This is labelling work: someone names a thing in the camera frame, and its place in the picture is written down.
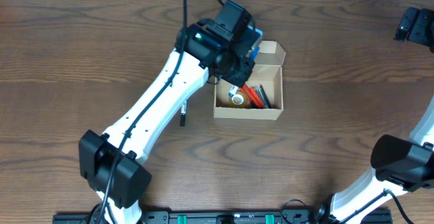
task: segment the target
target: open cardboard box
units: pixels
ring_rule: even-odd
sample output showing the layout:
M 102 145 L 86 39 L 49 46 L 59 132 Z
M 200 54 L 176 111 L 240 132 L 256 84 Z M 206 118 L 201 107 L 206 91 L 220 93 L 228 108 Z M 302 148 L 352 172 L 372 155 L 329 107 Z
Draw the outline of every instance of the open cardboard box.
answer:
M 262 85 L 272 109 L 253 109 L 250 105 L 245 109 L 231 108 L 229 90 L 232 85 L 221 80 L 214 87 L 215 118 L 277 119 L 283 112 L 282 64 L 286 53 L 276 41 L 262 41 L 259 47 L 259 53 L 255 57 L 256 64 L 245 84 L 249 88 Z

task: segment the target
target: tape roll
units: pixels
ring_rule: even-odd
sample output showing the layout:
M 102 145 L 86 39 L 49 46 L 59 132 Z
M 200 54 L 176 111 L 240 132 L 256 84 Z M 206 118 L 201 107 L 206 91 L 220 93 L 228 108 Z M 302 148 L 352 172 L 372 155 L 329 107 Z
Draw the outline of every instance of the tape roll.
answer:
M 238 91 L 234 96 L 228 98 L 229 107 L 231 108 L 246 108 L 248 105 L 245 94 Z

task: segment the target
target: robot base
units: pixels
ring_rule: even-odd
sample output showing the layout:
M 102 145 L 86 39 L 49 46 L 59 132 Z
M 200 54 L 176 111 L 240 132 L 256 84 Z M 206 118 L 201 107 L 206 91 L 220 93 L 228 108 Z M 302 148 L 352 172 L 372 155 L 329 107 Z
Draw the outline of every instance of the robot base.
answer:
M 309 224 L 308 216 L 312 208 L 289 208 L 283 210 L 287 220 L 293 224 Z M 90 220 L 93 224 L 99 212 L 96 211 Z M 53 224 L 86 223 L 86 214 L 57 214 L 53 216 Z M 272 211 L 226 211 L 226 212 L 144 212 L 139 224 L 282 224 L 278 210 Z M 361 224 L 392 224 L 390 210 L 377 209 L 368 214 Z

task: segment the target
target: wooden table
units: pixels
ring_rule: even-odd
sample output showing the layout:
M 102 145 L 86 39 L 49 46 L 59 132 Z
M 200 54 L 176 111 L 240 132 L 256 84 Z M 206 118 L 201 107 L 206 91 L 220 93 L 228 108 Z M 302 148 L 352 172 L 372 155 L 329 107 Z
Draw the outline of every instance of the wooden table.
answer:
M 315 204 L 370 165 L 383 134 L 405 138 L 434 91 L 428 48 L 394 41 L 407 7 L 434 0 L 234 0 L 287 52 L 276 121 L 213 119 L 213 87 L 194 94 L 144 167 L 147 206 L 172 210 Z M 215 0 L 189 0 L 189 23 Z M 152 83 L 181 27 L 181 0 L 0 0 L 0 222 L 49 223 L 100 200 L 79 175 L 77 143 L 102 132 Z M 405 195 L 434 221 L 434 191 Z M 395 204 L 395 223 L 403 223 Z

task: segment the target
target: box lid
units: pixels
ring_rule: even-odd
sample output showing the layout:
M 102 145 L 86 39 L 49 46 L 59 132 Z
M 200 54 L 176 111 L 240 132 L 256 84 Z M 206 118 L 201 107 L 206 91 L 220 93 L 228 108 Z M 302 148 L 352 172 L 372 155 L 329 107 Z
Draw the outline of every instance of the box lid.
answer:
M 259 53 L 255 57 L 256 64 L 282 66 L 286 52 L 276 41 L 262 41 L 259 44 Z

